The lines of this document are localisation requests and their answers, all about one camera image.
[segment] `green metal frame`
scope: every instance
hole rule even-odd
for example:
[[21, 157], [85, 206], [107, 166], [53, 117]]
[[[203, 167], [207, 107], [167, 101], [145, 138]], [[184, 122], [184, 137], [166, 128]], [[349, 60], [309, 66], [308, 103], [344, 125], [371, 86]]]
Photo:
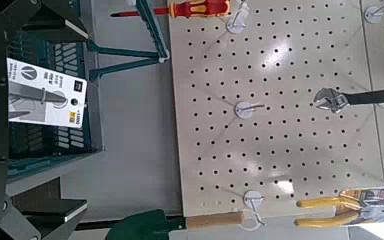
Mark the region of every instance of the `green metal frame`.
[[135, 50], [128, 50], [128, 49], [105, 48], [105, 47], [97, 46], [93, 41], [88, 41], [87, 49], [91, 52], [97, 52], [100, 54], [107, 54], [107, 55], [146, 58], [143, 60], [122, 63], [114, 66], [90, 70], [89, 71], [90, 81], [100, 79], [105, 74], [163, 63], [164, 61], [169, 59], [170, 57], [169, 51], [164, 43], [164, 38], [162, 36], [158, 22], [155, 18], [154, 11], [149, 6], [147, 0], [137, 0], [136, 8], [139, 12], [139, 15], [141, 16], [141, 19], [146, 23], [146, 26], [151, 34], [151, 37], [154, 41], [154, 45], [157, 51], [148, 52], [148, 51], [135, 51]]

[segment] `wrench head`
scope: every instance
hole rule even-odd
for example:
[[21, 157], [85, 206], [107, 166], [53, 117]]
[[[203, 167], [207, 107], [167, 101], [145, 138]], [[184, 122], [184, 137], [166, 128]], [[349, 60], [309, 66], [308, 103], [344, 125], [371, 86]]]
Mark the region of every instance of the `wrench head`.
[[314, 97], [314, 102], [318, 103], [317, 108], [330, 110], [332, 113], [338, 113], [349, 105], [345, 95], [332, 88], [320, 89]]

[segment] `green shovel blade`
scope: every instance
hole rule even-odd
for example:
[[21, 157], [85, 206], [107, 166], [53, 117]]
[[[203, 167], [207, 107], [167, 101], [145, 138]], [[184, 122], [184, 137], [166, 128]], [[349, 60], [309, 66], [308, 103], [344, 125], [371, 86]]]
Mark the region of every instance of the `green shovel blade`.
[[107, 240], [169, 240], [168, 233], [185, 229], [184, 218], [166, 219], [161, 209], [135, 214], [115, 224]]

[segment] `wooden handle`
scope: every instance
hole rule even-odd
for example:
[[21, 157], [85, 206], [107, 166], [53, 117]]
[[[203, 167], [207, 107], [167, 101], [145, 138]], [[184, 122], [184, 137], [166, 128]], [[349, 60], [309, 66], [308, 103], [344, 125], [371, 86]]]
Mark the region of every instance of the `wooden handle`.
[[206, 228], [206, 227], [213, 227], [213, 226], [242, 224], [243, 220], [244, 220], [244, 213], [242, 211], [206, 215], [206, 216], [187, 217], [186, 228], [197, 229], [197, 228]]

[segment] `black rubber grip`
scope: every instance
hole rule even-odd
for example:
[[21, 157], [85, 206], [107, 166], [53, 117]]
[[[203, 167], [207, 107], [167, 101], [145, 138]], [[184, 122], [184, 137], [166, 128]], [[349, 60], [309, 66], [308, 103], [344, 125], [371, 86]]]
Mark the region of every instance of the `black rubber grip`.
[[384, 103], [384, 90], [344, 95], [350, 105]]

